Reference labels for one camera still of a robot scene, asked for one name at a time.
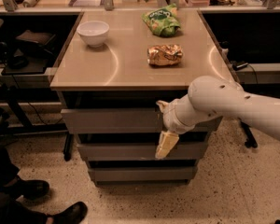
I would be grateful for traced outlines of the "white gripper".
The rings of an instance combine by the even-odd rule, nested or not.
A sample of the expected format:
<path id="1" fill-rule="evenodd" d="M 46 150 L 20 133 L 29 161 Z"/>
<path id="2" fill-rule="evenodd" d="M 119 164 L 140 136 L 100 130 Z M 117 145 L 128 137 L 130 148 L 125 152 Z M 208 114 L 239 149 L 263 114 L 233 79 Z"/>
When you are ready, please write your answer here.
<path id="1" fill-rule="evenodd" d="M 195 128 L 193 120 L 195 110 L 188 100 L 174 99 L 168 103 L 162 100 L 156 102 L 162 112 L 164 127 L 156 148 L 155 158 L 160 160 L 168 156 L 179 140 L 179 134 L 186 133 Z"/>

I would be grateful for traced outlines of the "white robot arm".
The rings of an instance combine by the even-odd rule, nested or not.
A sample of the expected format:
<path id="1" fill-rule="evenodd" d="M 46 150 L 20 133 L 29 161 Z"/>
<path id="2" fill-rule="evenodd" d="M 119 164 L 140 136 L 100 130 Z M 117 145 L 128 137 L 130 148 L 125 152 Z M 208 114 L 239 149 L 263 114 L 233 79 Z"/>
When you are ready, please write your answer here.
<path id="1" fill-rule="evenodd" d="M 165 127 L 156 148 L 158 160 L 167 157 L 181 134 L 218 117 L 239 119 L 280 141 L 280 99 L 246 92 L 240 84 L 219 77 L 197 77 L 185 96 L 157 105 Z"/>

